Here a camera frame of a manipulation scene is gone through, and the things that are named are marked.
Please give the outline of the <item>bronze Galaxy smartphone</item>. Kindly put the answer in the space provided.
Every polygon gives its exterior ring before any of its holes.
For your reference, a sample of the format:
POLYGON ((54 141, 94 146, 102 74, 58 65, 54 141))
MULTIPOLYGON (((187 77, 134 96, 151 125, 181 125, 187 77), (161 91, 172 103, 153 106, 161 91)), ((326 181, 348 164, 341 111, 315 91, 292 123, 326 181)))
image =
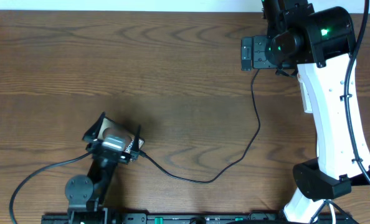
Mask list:
POLYGON ((105 117, 105 119, 103 121, 103 124, 102 124, 102 128, 100 130, 100 137, 101 137, 102 142, 109 134, 112 134, 114 136, 128 135, 130 138, 132 138, 132 142, 129 145, 130 151, 126 152, 126 153, 131 152, 131 147, 132 147, 135 135, 133 133, 127 131, 123 126, 121 126, 119 124, 116 124, 115 122, 113 122, 109 118, 105 117))

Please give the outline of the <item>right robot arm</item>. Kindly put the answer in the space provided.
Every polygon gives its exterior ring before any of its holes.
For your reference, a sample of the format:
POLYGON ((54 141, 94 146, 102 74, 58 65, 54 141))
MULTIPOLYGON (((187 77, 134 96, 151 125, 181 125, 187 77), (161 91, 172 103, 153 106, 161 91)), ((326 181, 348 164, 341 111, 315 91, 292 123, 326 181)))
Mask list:
POLYGON ((306 0, 262 0, 267 33, 244 37, 243 71, 273 69, 300 84, 303 108, 313 115, 316 157, 293 167, 296 191, 278 214, 280 223, 352 223, 335 200, 370 186, 366 145, 355 86, 356 57, 364 32, 355 32, 340 6, 316 11, 306 0))

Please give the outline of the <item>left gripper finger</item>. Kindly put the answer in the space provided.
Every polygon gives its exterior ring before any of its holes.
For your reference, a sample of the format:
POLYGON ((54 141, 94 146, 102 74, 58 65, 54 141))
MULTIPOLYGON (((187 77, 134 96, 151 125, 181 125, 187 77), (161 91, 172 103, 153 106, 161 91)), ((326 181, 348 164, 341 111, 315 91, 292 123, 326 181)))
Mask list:
POLYGON ((82 140, 88 143, 101 140, 100 130, 105 119, 105 112, 102 112, 97 121, 85 132, 82 140))
POLYGON ((138 129, 135 134, 135 138, 133 140, 133 144, 131 147, 131 153, 132 154, 139 154, 140 147, 139 147, 139 140, 140 140, 140 131, 141 131, 141 126, 138 126, 138 129))

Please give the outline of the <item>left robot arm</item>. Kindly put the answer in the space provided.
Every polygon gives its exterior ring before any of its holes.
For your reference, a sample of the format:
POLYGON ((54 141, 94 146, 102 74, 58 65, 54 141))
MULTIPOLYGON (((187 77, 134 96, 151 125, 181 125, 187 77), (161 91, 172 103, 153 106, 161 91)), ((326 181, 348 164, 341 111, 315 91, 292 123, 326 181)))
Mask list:
POLYGON ((111 223, 115 216, 103 204, 115 170, 119 164, 137 160, 144 140, 141 128, 135 133, 127 131, 102 113, 85 132, 82 140, 92 156, 88 174, 72 177, 65 186, 69 201, 69 223, 111 223))

